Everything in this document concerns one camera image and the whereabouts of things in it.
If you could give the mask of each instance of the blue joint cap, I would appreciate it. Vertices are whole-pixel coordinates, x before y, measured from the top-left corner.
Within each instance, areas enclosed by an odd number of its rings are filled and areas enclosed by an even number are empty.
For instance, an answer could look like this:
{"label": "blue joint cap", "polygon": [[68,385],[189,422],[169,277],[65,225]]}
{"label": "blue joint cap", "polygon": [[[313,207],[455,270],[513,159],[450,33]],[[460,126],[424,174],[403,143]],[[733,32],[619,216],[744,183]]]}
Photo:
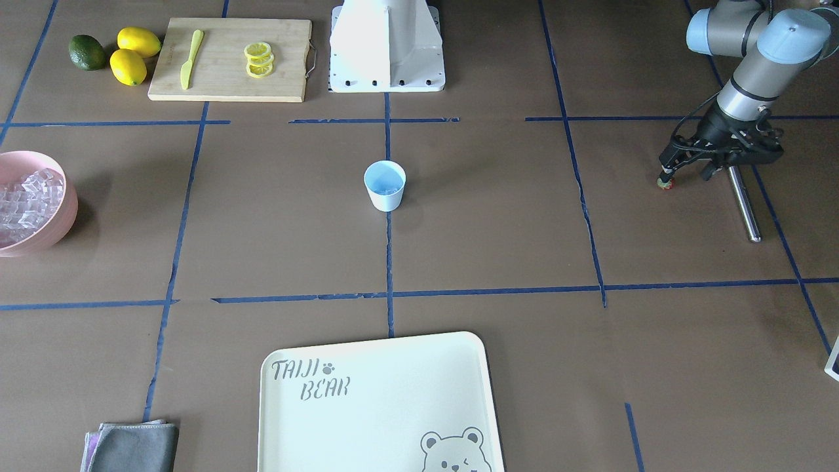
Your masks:
{"label": "blue joint cap", "polygon": [[710,8],[700,10],[690,19],[687,25],[687,47],[700,54],[711,55],[711,45],[708,44],[708,15]]}
{"label": "blue joint cap", "polygon": [[758,51],[777,64],[801,64],[819,55],[830,35],[830,24],[818,14],[787,9],[760,34]]}

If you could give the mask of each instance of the tray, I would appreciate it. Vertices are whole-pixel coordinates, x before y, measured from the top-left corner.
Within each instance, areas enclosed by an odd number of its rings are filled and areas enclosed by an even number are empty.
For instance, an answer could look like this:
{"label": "tray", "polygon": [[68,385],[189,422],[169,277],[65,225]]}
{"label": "tray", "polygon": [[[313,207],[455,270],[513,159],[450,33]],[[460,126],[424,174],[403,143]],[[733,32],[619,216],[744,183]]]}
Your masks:
{"label": "tray", "polygon": [[[308,19],[171,18],[154,70],[149,99],[184,102],[303,102]],[[180,87],[180,67],[192,32],[204,31],[190,88]],[[245,72],[245,46],[264,41],[274,52],[274,72],[255,79]]]}
{"label": "tray", "polygon": [[258,472],[504,471],[472,333],[281,349],[260,377]]}

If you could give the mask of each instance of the gray cloth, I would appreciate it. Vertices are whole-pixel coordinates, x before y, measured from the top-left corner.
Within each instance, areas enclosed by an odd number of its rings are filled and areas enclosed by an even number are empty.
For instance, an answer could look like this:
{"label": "gray cloth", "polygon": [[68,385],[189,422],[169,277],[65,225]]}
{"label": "gray cloth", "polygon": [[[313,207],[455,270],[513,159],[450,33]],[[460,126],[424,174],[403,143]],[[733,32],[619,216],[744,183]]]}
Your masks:
{"label": "gray cloth", "polygon": [[81,472],[171,472],[178,428],[163,420],[103,423],[85,436]]}

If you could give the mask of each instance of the green avocado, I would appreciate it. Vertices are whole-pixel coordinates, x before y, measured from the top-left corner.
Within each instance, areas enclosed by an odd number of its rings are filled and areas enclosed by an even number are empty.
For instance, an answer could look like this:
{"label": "green avocado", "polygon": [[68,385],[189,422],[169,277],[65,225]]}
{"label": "green avocado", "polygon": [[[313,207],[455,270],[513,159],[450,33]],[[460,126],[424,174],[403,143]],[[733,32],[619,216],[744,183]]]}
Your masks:
{"label": "green avocado", "polygon": [[107,65],[105,50],[92,36],[87,34],[73,36],[67,49],[70,52],[70,60],[83,71],[98,71]]}

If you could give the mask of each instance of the white tray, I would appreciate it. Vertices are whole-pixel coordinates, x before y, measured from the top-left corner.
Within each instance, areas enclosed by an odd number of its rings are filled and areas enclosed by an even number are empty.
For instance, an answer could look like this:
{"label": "white tray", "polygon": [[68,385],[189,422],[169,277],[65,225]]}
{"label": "white tray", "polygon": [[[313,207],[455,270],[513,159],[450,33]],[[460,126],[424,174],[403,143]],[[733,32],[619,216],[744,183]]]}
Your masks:
{"label": "white tray", "polygon": [[487,357],[472,333],[272,352],[258,472],[503,472]]}

